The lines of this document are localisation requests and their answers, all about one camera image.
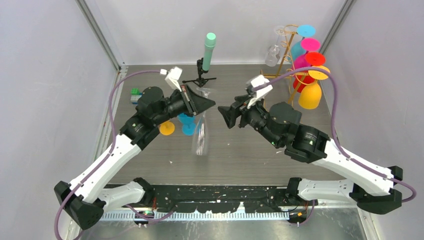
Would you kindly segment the blue wine glass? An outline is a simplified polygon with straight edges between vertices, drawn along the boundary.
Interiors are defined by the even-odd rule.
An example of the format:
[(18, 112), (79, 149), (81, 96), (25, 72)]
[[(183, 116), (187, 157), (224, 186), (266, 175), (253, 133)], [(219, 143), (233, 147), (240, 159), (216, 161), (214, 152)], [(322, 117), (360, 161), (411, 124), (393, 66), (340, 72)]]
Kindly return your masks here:
[(195, 117), (181, 113), (177, 116), (177, 119), (182, 124), (182, 133), (186, 136), (192, 136), (196, 128)]

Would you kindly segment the clear wine glass front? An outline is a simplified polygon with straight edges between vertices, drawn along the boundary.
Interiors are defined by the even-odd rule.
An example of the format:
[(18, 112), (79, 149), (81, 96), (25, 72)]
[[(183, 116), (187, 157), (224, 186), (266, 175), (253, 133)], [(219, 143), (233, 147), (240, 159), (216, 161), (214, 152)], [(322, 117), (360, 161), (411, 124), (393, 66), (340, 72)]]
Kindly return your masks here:
[(192, 152), (196, 156), (207, 156), (209, 152), (210, 134), (207, 125), (207, 111), (199, 115), (192, 138)]

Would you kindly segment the clear wine glass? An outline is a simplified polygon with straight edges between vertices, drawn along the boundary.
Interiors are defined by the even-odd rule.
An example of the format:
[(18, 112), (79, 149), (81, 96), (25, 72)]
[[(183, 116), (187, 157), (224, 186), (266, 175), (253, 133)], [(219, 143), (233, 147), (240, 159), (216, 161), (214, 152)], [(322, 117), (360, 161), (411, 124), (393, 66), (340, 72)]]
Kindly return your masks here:
[(192, 152), (196, 156), (207, 156), (209, 152), (210, 134), (207, 125), (207, 111), (199, 115), (192, 138)]
[(283, 37), (286, 37), (288, 31), (285, 25), (278, 25), (274, 28), (274, 33), (277, 35), (276, 42), (268, 48), (264, 63), (268, 67), (275, 67), (280, 61), (281, 42)]

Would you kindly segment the orange wine glass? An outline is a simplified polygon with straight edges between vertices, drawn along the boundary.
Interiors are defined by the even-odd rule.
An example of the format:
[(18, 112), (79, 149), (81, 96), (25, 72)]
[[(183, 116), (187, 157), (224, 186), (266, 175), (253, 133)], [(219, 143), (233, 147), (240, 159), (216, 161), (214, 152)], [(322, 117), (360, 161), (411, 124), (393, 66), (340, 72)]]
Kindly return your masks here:
[(307, 76), (311, 77), (313, 82), (307, 84), (300, 92), (298, 104), (306, 110), (313, 110), (318, 107), (322, 97), (318, 81), (326, 80), (328, 75), (318, 70), (307, 70)]
[(165, 121), (159, 126), (159, 132), (164, 136), (169, 136), (175, 131), (175, 125), (170, 121)]

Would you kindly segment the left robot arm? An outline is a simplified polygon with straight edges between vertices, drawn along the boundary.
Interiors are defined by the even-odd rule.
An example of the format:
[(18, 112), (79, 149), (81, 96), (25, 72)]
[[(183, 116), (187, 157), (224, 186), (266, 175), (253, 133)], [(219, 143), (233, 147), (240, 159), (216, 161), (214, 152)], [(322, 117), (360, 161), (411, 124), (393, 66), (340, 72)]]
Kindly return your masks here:
[(119, 187), (105, 186), (159, 135), (162, 123), (180, 114), (194, 117), (215, 104), (186, 84), (169, 97), (165, 97), (157, 86), (146, 88), (137, 101), (136, 113), (125, 122), (108, 149), (70, 183), (60, 181), (56, 184), (54, 192), (63, 210), (82, 230), (88, 230), (105, 212), (129, 204), (148, 207), (155, 191), (141, 177)]

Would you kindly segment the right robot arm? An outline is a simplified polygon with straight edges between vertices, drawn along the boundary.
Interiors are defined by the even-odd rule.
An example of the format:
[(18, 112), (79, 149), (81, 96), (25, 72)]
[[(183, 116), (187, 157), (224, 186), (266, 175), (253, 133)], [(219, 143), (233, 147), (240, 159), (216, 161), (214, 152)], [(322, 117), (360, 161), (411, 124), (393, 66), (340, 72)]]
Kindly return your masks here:
[(218, 111), (228, 126), (251, 126), (291, 159), (331, 170), (341, 180), (310, 180), (291, 177), (285, 198), (291, 205), (302, 201), (331, 200), (356, 204), (364, 211), (384, 215), (402, 205), (402, 193), (394, 189), (403, 177), (398, 166), (381, 167), (338, 149), (334, 139), (319, 129), (302, 124), (302, 114), (286, 102), (264, 108), (262, 100), (248, 106), (250, 96), (236, 96)]

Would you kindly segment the clear wine glass back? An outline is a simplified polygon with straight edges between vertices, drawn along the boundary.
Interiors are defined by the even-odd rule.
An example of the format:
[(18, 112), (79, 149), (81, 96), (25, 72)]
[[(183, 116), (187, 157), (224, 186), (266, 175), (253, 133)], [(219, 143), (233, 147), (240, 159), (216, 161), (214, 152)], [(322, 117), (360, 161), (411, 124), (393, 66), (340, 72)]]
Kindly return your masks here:
[(278, 25), (274, 28), (274, 33), (277, 35), (276, 42), (268, 48), (264, 63), (268, 67), (275, 67), (280, 61), (281, 42), (283, 37), (286, 37), (288, 31), (285, 25)]

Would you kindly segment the red wine glass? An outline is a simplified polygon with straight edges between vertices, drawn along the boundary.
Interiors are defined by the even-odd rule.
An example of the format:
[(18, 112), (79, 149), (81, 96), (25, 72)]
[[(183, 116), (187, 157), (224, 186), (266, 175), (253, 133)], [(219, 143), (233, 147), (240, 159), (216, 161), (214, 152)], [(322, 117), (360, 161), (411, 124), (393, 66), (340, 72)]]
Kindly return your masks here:
[[(319, 67), (323, 66), (326, 62), (326, 57), (319, 52), (308, 52), (300, 55), (294, 61), (294, 68), (303, 67)], [(305, 86), (314, 83), (316, 80), (309, 75), (296, 75), (293, 82), (293, 88), (301, 93)]]

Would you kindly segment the magenta wine glass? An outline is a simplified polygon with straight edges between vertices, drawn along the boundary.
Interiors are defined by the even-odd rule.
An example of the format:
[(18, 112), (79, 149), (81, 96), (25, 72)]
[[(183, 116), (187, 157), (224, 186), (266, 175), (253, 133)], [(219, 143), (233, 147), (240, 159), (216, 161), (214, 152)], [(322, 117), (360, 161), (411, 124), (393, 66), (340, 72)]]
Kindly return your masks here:
[(308, 37), (301, 41), (301, 47), (306, 50), (306, 53), (317, 52), (317, 50), (321, 47), (321, 44), (315, 38)]

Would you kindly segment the cyan wine glass back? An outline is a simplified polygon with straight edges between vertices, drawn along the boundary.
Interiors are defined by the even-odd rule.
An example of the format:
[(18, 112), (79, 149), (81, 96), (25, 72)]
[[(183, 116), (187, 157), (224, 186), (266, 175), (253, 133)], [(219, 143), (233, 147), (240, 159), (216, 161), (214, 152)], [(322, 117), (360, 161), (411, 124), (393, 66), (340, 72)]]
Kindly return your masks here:
[(312, 25), (304, 24), (297, 27), (297, 34), (302, 37), (302, 39), (295, 44), (293, 44), (290, 48), (291, 57), (289, 58), (289, 62), (292, 63), (295, 61), (300, 55), (306, 53), (306, 50), (302, 48), (301, 41), (304, 38), (313, 37), (316, 33), (316, 29)]

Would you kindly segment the mint green microphone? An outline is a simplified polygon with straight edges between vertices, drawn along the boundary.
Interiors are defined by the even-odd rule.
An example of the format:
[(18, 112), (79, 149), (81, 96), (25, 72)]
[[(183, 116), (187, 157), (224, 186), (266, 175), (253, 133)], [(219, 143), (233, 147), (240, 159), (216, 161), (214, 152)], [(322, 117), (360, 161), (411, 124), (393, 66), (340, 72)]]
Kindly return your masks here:
[(202, 62), (202, 70), (204, 72), (208, 72), (210, 69), (213, 50), (216, 46), (216, 41), (216, 35), (213, 32), (209, 32), (206, 34), (204, 40), (204, 54)]

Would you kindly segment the blue toy block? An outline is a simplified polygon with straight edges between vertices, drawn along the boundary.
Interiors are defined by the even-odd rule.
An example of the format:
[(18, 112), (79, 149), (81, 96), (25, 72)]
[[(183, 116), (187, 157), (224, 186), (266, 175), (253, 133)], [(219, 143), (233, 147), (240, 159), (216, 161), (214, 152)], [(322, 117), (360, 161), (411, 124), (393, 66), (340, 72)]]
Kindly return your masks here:
[(138, 104), (138, 100), (141, 98), (141, 95), (131, 95), (130, 96), (130, 103), (133, 105), (137, 105)]

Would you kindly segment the green toy block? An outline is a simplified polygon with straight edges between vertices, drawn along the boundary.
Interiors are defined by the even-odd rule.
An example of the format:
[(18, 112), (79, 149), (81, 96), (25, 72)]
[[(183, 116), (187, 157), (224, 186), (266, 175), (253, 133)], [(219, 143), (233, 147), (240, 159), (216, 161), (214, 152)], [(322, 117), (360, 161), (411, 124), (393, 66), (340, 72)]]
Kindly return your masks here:
[(130, 91), (131, 96), (140, 96), (142, 93), (139, 88), (132, 88)]

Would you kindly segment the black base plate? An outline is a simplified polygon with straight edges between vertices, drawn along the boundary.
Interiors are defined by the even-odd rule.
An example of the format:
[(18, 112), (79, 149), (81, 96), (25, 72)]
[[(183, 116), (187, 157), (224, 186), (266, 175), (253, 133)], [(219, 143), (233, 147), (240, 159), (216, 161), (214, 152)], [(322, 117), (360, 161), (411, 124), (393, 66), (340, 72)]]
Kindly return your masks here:
[(133, 208), (154, 208), (160, 213), (213, 214), (234, 213), (244, 207), (246, 213), (279, 213), (280, 207), (305, 207), (318, 204), (289, 197), (282, 186), (264, 185), (153, 185), (154, 196), (147, 203), (131, 203)]

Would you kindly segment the aluminium frame rail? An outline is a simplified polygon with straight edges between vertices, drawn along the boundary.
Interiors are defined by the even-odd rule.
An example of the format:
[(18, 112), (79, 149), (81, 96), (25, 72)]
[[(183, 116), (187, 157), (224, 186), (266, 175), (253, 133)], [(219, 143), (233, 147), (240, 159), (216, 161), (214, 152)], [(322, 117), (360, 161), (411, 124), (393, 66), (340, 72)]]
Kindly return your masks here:
[[(105, 186), (107, 189), (120, 187), (123, 185), (117, 185), (117, 184), (108, 184)], [(318, 204), (322, 204), (327, 199), (317, 199)], [(121, 206), (121, 207), (128, 207), (130, 210), (133, 211), (134, 217), (139, 219), (144, 219), (146, 221), (162, 221), (162, 220), (175, 220), (180, 219), (184, 221), (189, 220), (241, 220), (241, 219), (282, 219), (282, 220), (289, 220), (290, 216), (294, 213), (301, 212), (303, 210), (306, 210), (309, 206), (296, 206), (296, 207), (280, 207), (279, 209), (281, 212), (266, 212), (266, 213), (246, 213), (244, 207), (240, 207), (235, 212), (231, 213), (212, 213), (211, 211), (208, 211), (206, 213), (200, 213), (198, 211), (195, 211), (193, 213), (178, 213), (175, 211), (170, 212), (159, 212), (154, 207), (147, 208), (147, 207), (132, 207), (130, 204)], [(105, 212), (101, 219), (102, 220), (108, 212), (115, 211), (116, 209), (110, 210)]]

